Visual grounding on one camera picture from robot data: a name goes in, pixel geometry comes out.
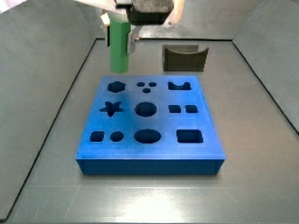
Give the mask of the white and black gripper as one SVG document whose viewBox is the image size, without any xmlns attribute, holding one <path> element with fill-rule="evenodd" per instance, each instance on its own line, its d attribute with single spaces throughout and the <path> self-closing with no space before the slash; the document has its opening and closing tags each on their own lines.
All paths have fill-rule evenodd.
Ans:
<svg viewBox="0 0 299 224">
<path fill-rule="evenodd" d="M 143 25 L 172 27 L 182 19 L 184 0 L 75 0 L 102 10 L 126 15 L 128 22 L 135 25 L 128 33 L 127 53 L 132 54 L 140 39 Z M 110 16 L 100 15 L 102 27 L 106 34 L 106 45 L 110 47 Z"/>
</svg>

